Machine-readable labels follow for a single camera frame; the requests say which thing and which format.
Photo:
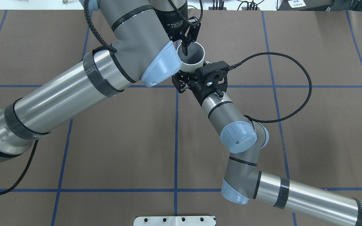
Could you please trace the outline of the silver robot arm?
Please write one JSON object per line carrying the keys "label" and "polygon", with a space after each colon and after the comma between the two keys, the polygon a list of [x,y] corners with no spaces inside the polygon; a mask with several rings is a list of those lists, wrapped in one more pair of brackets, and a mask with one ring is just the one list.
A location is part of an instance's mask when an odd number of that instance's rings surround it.
{"label": "silver robot arm", "polygon": [[186,0],[82,0],[86,16],[101,11],[116,40],[24,98],[0,109],[0,163],[26,152],[66,120],[141,81],[155,86],[176,74],[173,43],[200,19],[187,19]]}
{"label": "silver robot arm", "polygon": [[[265,73],[264,84],[230,73],[228,95],[240,112],[272,120],[293,112],[306,99],[302,74],[280,79]],[[270,140],[260,151],[257,169],[317,189],[362,200],[362,74],[353,86],[313,88],[305,108],[290,119],[264,124]],[[211,215],[220,226],[328,226],[298,212],[259,199],[245,205],[221,194],[229,151],[191,91],[176,104],[175,215]]]}

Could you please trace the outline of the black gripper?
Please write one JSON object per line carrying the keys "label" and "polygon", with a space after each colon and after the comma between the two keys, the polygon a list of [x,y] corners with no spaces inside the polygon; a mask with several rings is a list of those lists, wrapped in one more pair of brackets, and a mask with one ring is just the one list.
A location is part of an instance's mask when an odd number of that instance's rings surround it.
{"label": "black gripper", "polygon": [[175,11],[160,11],[155,9],[155,13],[172,42],[182,40],[182,53],[188,56],[188,47],[191,42],[197,40],[200,30],[200,23],[189,25]]}
{"label": "black gripper", "polygon": [[194,73],[178,71],[172,76],[172,83],[180,94],[184,93],[187,89],[190,89],[198,103],[202,105],[204,99],[210,94],[206,90],[209,74],[209,72],[204,71],[195,71]]}

